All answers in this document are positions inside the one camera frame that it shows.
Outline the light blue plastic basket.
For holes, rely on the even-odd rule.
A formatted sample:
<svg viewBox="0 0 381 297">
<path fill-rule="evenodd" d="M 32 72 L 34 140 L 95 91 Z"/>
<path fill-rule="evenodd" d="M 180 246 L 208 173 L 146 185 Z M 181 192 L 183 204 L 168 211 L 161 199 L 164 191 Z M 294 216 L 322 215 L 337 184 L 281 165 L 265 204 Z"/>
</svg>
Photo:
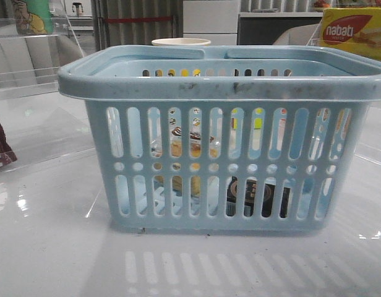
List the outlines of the light blue plastic basket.
<svg viewBox="0 0 381 297">
<path fill-rule="evenodd" d="M 58 84 L 61 94 L 85 102 L 116 223 L 313 232 L 338 199 L 369 105 L 381 101 L 381 62 L 312 46 L 126 45 L 63 66 Z M 201 157 L 170 155 L 175 124 L 185 149 L 200 126 Z M 220 143 L 217 158 L 209 155 L 210 136 Z M 152 155 L 153 140 L 161 157 Z M 172 186 L 177 174 L 182 192 Z M 192 176 L 201 177 L 199 198 L 191 196 Z M 230 217 L 232 176 L 238 193 Z M 244 216 L 248 179 L 257 180 L 251 217 Z M 265 183 L 275 185 L 269 217 L 261 214 Z M 291 193 L 281 218 L 284 187 Z"/>
</svg>

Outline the white paper cup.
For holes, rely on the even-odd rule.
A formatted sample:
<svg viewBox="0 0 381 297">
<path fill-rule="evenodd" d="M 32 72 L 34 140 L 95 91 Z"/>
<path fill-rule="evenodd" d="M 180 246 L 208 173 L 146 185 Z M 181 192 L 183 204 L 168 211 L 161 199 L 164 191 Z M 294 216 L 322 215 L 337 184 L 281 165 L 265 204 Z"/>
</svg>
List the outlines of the white paper cup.
<svg viewBox="0 0 381 297">
<path fill-rule="evenodd" d="M 153 46 L 208 46 L 210 40 L 203 38 L 160 38 L 152 40 Z"/>
</svg>

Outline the clear acrylic display shelf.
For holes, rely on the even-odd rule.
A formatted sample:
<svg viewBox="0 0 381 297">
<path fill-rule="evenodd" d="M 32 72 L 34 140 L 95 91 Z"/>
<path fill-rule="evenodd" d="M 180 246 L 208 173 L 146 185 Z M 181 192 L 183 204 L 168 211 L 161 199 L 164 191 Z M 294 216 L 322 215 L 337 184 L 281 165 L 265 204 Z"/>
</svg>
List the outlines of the clear acrylic display shelf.
<svg viewBox="0 0 381 297">
<path fill-rule="evenodd" d="M 62 96 L 61 66 L 95 51 L 92 20 L 53 17 L 50 35 L 21 35 L 0 19 L 0 172 L 93 148 L 84 104 Z"/>
</svg>

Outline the yellow nabati wafer box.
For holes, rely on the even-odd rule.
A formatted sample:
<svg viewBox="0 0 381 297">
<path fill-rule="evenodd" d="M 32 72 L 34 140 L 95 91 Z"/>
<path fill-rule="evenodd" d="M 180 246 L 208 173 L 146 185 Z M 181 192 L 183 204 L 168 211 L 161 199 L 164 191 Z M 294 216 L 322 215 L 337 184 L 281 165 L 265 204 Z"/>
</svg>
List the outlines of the yellow nabati wafer box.
<svg viewBox="0 0 381 297">
<path fill-rule="evenodd" d="M 381 61 L 381 8 L 325 9 L 319 46 Z"/>
</svg>

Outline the white cabinet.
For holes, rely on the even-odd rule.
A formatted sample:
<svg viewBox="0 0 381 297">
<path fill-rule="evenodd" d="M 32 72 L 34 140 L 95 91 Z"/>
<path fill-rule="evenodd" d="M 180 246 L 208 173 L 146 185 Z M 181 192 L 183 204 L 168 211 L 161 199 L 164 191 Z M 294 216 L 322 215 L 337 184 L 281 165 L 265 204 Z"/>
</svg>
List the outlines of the white cabinet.
<svg viewBox="0 0 381 297">
<path fill-rule="evenodd" d="M 207 39 L 212 45 L 236 45 L 240 7 L 240 1 L 184 1 L 183 37 Z"/>
</svg>

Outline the black tissue pack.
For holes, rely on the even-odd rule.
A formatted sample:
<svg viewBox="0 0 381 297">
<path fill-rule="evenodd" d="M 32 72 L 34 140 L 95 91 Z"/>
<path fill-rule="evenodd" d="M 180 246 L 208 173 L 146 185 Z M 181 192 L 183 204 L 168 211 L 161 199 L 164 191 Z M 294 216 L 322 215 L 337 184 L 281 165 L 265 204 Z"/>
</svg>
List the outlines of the black tissue pack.
<svg viewBox="0 0 381 297">
<path fill-rule="evenodd" d="M 238 193 L 238 179 L 235 176 L 231 177 L 227 192 L 226 192 L 226 214 L 234 216 L 236 213 L 236 199 Z M 281 198 L 280 217 L 286 218 L 288 215 L 288 203 L 291 189 L 284 187 Z M 272 183 L 264 184 L 263 203 L 261 214 L 263 217 L 269 217 L 272 214 L 273 197 L 275 194 L 275 185 Z M 251 217 L 254 212 L 254 202 L 257 197 L 257 180 L 248 179 L 246 182 L 246 192 L 244 198 L 244 216 Z"/>
</svg>

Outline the bread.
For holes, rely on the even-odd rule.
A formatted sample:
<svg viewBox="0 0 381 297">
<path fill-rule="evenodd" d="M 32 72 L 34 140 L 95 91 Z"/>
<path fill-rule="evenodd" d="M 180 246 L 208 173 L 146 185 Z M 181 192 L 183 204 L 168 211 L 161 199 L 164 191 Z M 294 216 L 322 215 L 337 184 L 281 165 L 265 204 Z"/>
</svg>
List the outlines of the bread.
<svg viewBox="0 0 381 297">
<path fill-rule="evenodd" d="M 178 158 L 183 156 L 185 153 L 189 153 L 190 157 L 198 158 L 202 155 L 202 148 L 201 148 L 201 135 L 200 135 L 200 126 L 192 127 L 189 133 L 190 142 L 189 148 L 185 149 L 185 147 L 182 146 L 182 130 L 181 127 L 177 124 L 170 127 L 170 149 L 169 153 L 172 157 Z M 163 154 L 162 144 L 159 140 L 153 140 L 152 143 L 152 155 L 154 157 L 161 157 Z M 220 143 L 218 144 L 215 142 L 215 137 L 210 136 L 210 148 L 209 148 L 209 155 L 212 158 L 218 157 L 218 147 Z M 180 170 L 181 165 L 179 162 L 174 162 L 173 164 L 173 170 Z M 192 163 L 190 166 L 190 169 L 192 171 L 197 171 L 200 169 L 200 163 Z M 163 177 L 157 176 L 156 181 L 159 183 L 163 183 Z M 174 175 L 172 177 L 172 186 L 175 191 L 182 192 L 183 188 L 183 181 L 184 178 L 181 175 Z M 201 177 L 200 176 L 192 176 L 190 177 L 190 194 L 192 197 L 200 197 L 201 193 Z"/>
</svg>

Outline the green cartoon drink carton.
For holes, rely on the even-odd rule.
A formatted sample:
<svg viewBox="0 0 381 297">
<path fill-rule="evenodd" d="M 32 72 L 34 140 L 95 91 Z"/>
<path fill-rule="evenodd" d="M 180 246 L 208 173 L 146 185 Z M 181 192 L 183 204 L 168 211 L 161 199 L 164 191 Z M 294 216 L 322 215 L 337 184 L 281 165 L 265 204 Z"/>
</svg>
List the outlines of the green cartoon drink carton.
<svg viewBox="0 0 381 297">
<path fill-rule="evenodd" d="M 53 22 L 49 1 L 11 1 L 17 32 L 20 35 L 49 35 L 53 33 Z"/>
</svg>

